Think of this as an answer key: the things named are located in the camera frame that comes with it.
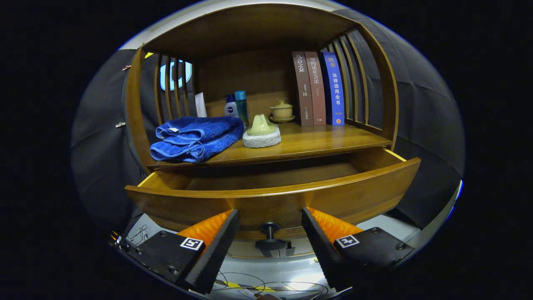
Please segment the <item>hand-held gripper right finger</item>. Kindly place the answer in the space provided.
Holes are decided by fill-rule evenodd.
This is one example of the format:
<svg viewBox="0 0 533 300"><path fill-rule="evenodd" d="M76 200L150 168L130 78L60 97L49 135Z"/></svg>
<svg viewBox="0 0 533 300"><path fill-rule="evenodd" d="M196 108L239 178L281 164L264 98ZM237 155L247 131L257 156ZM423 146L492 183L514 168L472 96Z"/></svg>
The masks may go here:
<svg viewBox="0 0 533 300"><path fill-rule="evenodd" d="M331 288L357 282L383 281L415 248L379 227L362 230L311 207L304 207L301 225Z"/></svg>

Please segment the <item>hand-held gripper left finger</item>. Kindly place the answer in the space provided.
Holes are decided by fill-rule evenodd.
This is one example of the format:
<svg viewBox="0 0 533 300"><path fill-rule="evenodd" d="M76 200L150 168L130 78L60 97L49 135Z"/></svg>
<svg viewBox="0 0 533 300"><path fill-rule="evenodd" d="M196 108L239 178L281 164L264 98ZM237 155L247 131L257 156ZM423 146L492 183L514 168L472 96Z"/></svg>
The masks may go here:
<svg viewBox="0 0 533 300"><path fill-rule="evenodd" d="M138 246L122 238L121 250L168 282L208 294L238 228L239 212L233 209L178 234L160 230Z"/></svg>

